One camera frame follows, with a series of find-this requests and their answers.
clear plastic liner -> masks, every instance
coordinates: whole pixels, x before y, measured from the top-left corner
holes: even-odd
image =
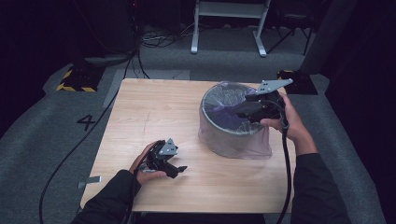
[[[199,139],[220,156],[235,159],[270,159],[269,128],[240,119],[235,111],[247,103],[245,95],[256,90],[234,82],[222,81],[209,89],[200,106]]]

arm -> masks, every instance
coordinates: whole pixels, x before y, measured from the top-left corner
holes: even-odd
[[[297,156],[291,223],[350,223],[340,191],[318,154],[312,135],[305,128],[289,97],[284,94],[281,96],[290,124],[287,135],[295,145]],[[278,119],[262,119],[261,124],[282,130]]]
[[[129,171],[119,171],[96,196],[87,201],[82,212],[75,217],[72,223],[120,224],[127,214],[129,206],[134,203],[134,197],[140,190],[141,185],[151,179],[166,177],[166,173],[162,171],[142,173],[137,170],[139,162],[143,160],[144,155],[153,145],[154,143],[151,143],[146,146],[134,160]]]

hand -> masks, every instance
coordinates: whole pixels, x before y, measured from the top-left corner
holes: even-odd
[[[283,93],[280,96],[285,102],[286,119],[289,122],[288,138],[294,142],[296,147],[296,155],[306,153],[317,153],[317,147],[311,136],[311,133],[305,128],[303,121],[291,104],[289,97]],[[262,119],[260,124],[263,126],[273,127],[282,133],[282,124],[279,119]]]
[[[132,174],[134,173],[134,170],[138,168],[137,165],[139,164],[139,162],[142,160],[142,158],[145,156],[145,154],[149,151],[149,149],[155,143],[156,142],[153,142],[145,147],[143,152],[136,158],[136,160],[134,160],[134,163],[132,164],[131,168],[129,169],[129,172],[131,172]],[[149,182],[152,179],[161,178],[161,177],[166,177],[166,172],[156,171],[153,173],[143,173],[142,171],[139,170],[136,175],[136,179],[137,179],[137,181],[139,181],[139,183],[141,185],[146,184],[147,182]]]

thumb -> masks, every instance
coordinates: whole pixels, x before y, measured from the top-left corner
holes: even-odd
[[[279,119],[262,119],[260,120],[260,124],[263,126],[273,127],[277,130],[282,130],[282,124]]]
[[[137,178],[139,179],[140,184],[145,184],[152,179],[157,179],[161,177],[166,177],[166,172],[156,171],[153,173],[140,173]]]

person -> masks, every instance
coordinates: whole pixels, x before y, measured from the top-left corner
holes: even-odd
[[[332,173],[324,163],[315,141],[305,128],[299,114],[287,95],[281,94],[285,102],[286,117],[290,124],[287,137],[293,141],[296,153],[294,172],[294,197],[292,199],[291,223],[351,223],[346,205],[334,182]],[[282,132],[279,119],[262,119],[261,125]],[[138,163],[152,144],[140,154],[129,171],[119,171],[109,183],[77,214],[73,224],[121,223],[130,204],[140,188],[152,179],[166,177],[157,171],[134,175]],[[259,214],[151,214],[136,216],[136,223],[265,223]]]

